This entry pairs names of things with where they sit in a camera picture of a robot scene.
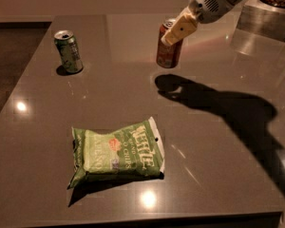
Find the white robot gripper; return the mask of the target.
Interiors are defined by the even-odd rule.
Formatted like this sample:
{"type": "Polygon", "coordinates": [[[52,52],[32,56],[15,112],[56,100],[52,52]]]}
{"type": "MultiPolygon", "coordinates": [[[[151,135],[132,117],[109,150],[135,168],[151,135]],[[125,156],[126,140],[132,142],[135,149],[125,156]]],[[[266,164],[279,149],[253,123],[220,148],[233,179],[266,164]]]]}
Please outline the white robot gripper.
{"type": "Polygon", "coordinates": [[[227,0],[189,0],[188,8],[179,14],[161,41],[171,47],[194,33],[198,28],[198,22],[201,24],[216,22],[233,7],[227,0]]]}

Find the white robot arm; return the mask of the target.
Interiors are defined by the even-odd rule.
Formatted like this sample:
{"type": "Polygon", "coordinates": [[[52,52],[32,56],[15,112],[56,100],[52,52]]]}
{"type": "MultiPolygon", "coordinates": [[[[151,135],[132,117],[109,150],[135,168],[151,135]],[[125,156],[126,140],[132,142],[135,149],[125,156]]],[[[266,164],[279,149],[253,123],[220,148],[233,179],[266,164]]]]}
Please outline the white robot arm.
{"type": "Polygon", "coordinates": [[[178,15],[172,27],[161,38],[166,46],[194,33],[198,24],[216,22],[242,0],[189,0],[187,7],[178,15]]]}

